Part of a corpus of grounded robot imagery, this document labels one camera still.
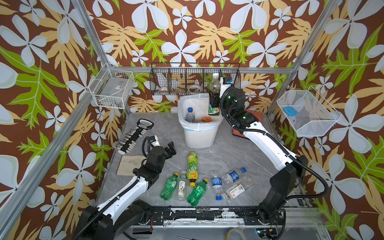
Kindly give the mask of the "orange juice bottle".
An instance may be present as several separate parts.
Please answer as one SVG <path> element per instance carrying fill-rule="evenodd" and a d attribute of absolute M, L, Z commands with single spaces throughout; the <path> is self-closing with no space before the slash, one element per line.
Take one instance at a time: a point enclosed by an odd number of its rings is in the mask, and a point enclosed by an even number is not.
<path fill-rule="evenodd" d="M 212 118 L 211 117 L 203 117 L 202 118 L 202 123 L 210 123 L 212 122 Z"/>

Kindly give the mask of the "red label soda bottle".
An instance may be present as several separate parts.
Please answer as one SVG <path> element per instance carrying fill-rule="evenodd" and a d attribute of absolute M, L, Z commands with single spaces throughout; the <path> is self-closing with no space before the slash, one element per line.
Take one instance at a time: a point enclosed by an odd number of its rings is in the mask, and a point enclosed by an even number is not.
<path fill-rule="evenodd" d="M 213 79 L 209 84 L 209 116 L 218 116 L 220 114 L 221 83 L 219 76 L 219 73 L 213 73 Z"/>

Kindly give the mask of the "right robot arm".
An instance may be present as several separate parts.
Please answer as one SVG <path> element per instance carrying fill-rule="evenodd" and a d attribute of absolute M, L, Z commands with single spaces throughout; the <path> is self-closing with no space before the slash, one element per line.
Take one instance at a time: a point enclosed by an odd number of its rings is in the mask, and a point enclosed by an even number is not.
<path fill-rule="evenodd" d="M 329 185 L 323 177 L 308 167 L 305 156 L 297 156 L 273 137 L 259 119 L 245 109 L 245 94 L 236 88 L 230 77 L 213 74 L 209 83 L 210 104 L 219 108 L 231 127 L 251 140 L 272 162 L 278 173 L 270 178 L 271 188 L 258 206 L 258 220 L 263 225 L 271 223 L 291 199 L 321 198 L 329 192 Z M 315 195 L 291 195 L 305 173 L 316 177 L 324 189 Z"/>

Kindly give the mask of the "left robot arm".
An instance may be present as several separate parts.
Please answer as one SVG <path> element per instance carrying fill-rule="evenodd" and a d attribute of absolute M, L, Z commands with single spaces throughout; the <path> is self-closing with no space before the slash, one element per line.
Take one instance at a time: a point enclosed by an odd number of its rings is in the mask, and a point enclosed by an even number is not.
<path fill-rule="evenodd" d="M 93 207 L 88 206 L 79 219 L 74 240 L 113 240 L 141 220 L 150 221 L 152 208 L 138 197 L 158 179 L 167 159 L 177 154 L 174 143 L 167 147 L 152 143 L 153 148 L 133 178 L 114 196 Z"/>

